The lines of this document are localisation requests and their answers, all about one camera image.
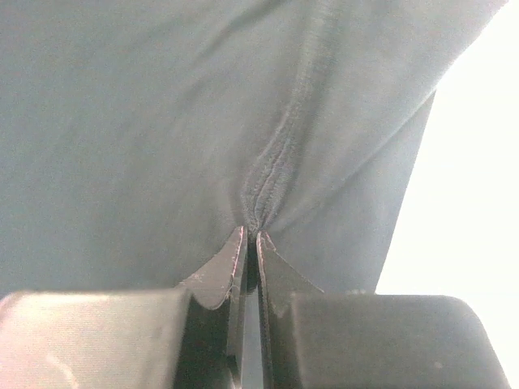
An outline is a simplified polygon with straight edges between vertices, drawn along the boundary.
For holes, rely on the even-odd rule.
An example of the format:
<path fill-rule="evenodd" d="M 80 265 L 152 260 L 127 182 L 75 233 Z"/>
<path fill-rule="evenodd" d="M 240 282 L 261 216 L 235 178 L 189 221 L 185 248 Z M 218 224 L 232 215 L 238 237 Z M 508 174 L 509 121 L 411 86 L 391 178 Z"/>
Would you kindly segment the black t shirt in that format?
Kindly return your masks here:
<path fill-rule="evenodd" d="M 2 294 L 169 287 L 238 226 L 374 289 L 437 84 L 501 7 L 2 2 Z"/>

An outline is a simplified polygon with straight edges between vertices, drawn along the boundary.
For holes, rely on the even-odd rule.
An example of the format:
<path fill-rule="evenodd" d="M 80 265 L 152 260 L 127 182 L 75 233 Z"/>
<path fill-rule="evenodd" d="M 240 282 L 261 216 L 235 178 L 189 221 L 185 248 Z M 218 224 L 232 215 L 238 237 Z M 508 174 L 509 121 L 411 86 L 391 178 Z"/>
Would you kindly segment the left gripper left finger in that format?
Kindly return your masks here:
<path fill-rule="evenodd" d="M 175 388 L 240 388 L 247 294 L 247 229 L 180 286 L 191 294 L 178 350 Z"/>

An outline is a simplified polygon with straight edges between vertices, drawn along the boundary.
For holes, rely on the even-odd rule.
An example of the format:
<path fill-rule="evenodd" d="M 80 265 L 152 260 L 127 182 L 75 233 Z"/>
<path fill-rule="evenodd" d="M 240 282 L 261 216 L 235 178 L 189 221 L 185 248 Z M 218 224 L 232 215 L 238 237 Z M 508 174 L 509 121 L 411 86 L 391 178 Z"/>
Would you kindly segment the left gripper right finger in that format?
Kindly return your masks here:
<path fill-rule="evenodd" d="M 283 259 L 267 232 L 256 237 L 259 270 L 259 319 L 265 388 L 298 385 L 298 357 L 294 339 L 292 302 L 295 295 L 321 295 Z"/>

